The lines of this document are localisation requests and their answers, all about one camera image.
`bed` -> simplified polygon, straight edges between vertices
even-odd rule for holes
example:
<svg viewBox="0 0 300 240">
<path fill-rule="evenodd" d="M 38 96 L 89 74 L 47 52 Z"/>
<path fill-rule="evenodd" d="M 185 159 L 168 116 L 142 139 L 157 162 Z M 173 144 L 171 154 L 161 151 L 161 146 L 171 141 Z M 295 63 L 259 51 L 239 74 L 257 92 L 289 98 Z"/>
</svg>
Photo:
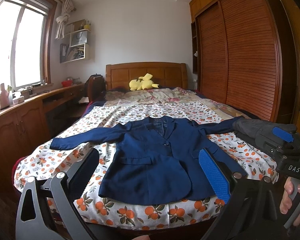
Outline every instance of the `bed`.
<svg viewBox="0 0 300 240">
<path fill-rule="evenodd" d="M 175 88 L 128 93 L 114 90 L 119 86 L 127 88 L 130 79 L 144 76 L 147 72 L 154 76 L 153 80 L 158 84 Z M 221 122 L 244 115 L 229 106 L 186 90 L 185 64 L 138 62 L 107 65 L 106 85 L 108 91 L 104 93 L 104 98 L 92 103 L 83 117 L 59 137 L 68 137 L 95 127 L 113 127 L 119 122 L 125 124 L 148 116 L 188 118 L 201 124 Z M 262 179 L 266 175 L 273 182 L 277 181 L 276 163 L 258 149 L 236 138 L 234 133 L 212 134 L 208 135 L 208 138 L 235 159 L 248 173 L 248 178 Z M 14 186 L 21 192 L 29 176 L 36 176 L 42 180 L 54 176 L 59 171 L 67 171 L 93 147 L 99 151 L 99 164 L 82 192 L 81 198 L 74 201 L 79 213 L 88 223 L 130 230 L 177 228 L 209 220 L 218 215 L 224 205 L 224 202 L 216 196 L 197 201 L 182 199 L 178 202 L 154 206 L 132 205 L 101 198 L 98 196 L 98 189 L 112 163 L 116 144 L 84 143 L 72 150 L 55 151 L 49 149 L 50 143 L 51 140 L 38 146 L 33 154 L 18 164 Z M 52 212 L 57 214 L 53 199 L 48 199 L 48 203 Z"/>
</svg>

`tied white curtain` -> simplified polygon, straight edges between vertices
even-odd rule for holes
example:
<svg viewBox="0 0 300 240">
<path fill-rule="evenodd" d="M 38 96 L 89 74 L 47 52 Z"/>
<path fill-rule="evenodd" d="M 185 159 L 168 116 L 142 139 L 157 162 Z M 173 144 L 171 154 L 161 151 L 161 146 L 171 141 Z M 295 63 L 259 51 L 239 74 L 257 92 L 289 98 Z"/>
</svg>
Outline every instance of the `tied white curtain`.
<svg viewBox="0 0 300 240">
<path fill-rule="evenodd" d="M 65 37 L 65 24 L 69 20 L 69 13 L 74 9 L 74 4 L 71 0 L 65 0 L 62 5 L 61 15 L 56 19 L 58 23 L 56 39 L 63 39 Z"/>
</svg>

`pink bottle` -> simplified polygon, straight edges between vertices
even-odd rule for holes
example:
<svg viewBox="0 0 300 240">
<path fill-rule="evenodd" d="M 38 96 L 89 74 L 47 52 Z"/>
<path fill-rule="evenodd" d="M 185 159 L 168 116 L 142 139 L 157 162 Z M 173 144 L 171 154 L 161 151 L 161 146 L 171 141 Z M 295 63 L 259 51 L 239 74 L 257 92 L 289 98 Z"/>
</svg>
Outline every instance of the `pink bottle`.
<svg viewBox="0 0 300 240">
<path fill-rule="evenodd" d="M 9 107 L 9 92 L 5 90 L 5 84 L 0 84 L 0 110 Z"/>
</svg>

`yellow stuffed animal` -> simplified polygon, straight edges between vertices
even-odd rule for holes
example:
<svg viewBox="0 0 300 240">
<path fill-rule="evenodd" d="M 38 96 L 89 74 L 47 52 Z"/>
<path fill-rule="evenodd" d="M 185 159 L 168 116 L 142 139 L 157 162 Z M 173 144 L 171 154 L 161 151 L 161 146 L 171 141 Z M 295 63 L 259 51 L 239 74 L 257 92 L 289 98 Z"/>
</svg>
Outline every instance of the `yellow stuffed animal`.
<svg viewBox="0 0 300 240">
<path fill-rule="evenodd" d="M 158 84 L 154 84 L 152 80 L 150 80 L 153 76 L 151 74 L 146 74 L 144 77 L 139 77 L 139 79 L 133 79 L 129 83 L 129 87 L 131 91 L 136 90 L 148 90 L 151 88 L 158 88 Z"/>
</svg>

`louvered door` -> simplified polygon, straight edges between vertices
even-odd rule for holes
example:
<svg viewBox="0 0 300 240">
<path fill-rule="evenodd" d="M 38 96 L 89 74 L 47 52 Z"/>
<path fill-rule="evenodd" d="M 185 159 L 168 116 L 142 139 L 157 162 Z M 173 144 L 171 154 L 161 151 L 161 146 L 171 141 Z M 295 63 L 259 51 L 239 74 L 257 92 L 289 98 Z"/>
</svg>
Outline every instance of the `louvered door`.
<svg viewBox="0 0 300 240">
<path fill-rule="evenodd" d="M 216 4 L 198 18 L 201 47 L 200 91 L 212 100 L 226 100 L 225 32 Z"/>
<path fill-rule="evenodd" d="M 221 7 L 228 47 L 226 104 L 270 120 L 277 62 L 266 1 L 221 0 Z"/>
</svg>

